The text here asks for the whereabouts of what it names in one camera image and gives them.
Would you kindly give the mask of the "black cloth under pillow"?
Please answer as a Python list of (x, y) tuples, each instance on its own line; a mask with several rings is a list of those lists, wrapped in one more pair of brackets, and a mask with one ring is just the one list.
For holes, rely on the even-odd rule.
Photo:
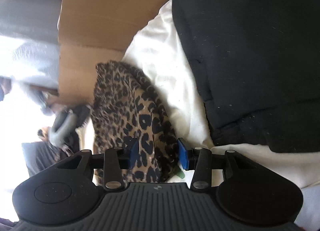
[(76, 153), (80, 150), (80, 137), (76, 132), (76, 129), (83, 127), (87, 123), (91, 109), (87, 105), (78, 105), (74, 107), (68, 107), (65, 111), (72, 112), (77, 115), (75, 130), (72, 131), (71, 134), (65, 139), (65, 144), (73, 153)]

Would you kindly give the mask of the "grey wrapped mattress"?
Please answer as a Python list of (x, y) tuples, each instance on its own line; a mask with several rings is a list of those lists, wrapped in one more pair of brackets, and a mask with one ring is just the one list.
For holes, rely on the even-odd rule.
[(1, 0), (1, 35), (57, 44), (62, 0)]

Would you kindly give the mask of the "grey neck pillow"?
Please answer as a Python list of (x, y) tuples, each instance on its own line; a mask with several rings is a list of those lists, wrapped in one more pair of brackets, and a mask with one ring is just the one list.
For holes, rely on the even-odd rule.
[(48, 131), (50, 143), (57, 148), (61, 148), (65, 144), (65, 139), (75, 130), (76, 123), (76, 114), (68, 111), (58, 113), (53, 126)]

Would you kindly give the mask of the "black folded garment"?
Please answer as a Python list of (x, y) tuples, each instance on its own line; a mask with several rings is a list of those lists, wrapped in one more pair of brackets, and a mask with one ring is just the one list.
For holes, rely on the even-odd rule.
[(319, 151), (319, 0), (172, 0), (214, 145)]

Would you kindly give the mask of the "dark grey pillow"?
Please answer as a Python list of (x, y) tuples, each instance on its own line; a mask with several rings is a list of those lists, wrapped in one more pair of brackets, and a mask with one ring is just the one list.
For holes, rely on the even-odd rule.
[(23, 143), (22, 151), (30, 177), (67, 158), (61, 149), (47, 142)]

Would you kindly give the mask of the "brown cardboard sheet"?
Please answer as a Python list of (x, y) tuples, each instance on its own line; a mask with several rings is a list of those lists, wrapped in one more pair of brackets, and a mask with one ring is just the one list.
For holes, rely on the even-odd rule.
[(135, 34), (167, 0), (62, 0), (55, 27), (60, 46), (57, 76), (30, 83), (52, 90), (63, 104), (93, 100), (95, 66), (120, 61)]

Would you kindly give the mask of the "leopard print shorts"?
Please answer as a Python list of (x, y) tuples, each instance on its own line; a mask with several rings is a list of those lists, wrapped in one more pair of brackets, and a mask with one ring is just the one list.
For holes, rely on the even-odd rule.
[(138, 144), (134, 166), (122, 171), (124, 182), (166, 182), (178, 165), (178, 143), (151, 81), (141, 69), (123, 62), (99, 63), (95, 69), (94, 153)]

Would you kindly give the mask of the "cream bear print bedsheet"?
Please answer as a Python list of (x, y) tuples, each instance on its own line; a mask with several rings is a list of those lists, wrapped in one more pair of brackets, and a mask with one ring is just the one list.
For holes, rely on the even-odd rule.
[(275, 153), (266, 145), (247, 143), (213, 146), (195, 79), (174, 26), (172, 1), (135, 35), (124, 60), (151, 80), (179, 137), (211, 148), (215, 154), (235, 150), (288, 178), (302, 189), (304, 197), (296, 224), (319, 230), (319, 153)]

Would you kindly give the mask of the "white pillow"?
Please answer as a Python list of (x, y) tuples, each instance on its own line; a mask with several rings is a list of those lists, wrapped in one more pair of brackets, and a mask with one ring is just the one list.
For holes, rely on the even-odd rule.
[(1, 36), (1, 76), (58, 88), (60, 48), (57, 44)]

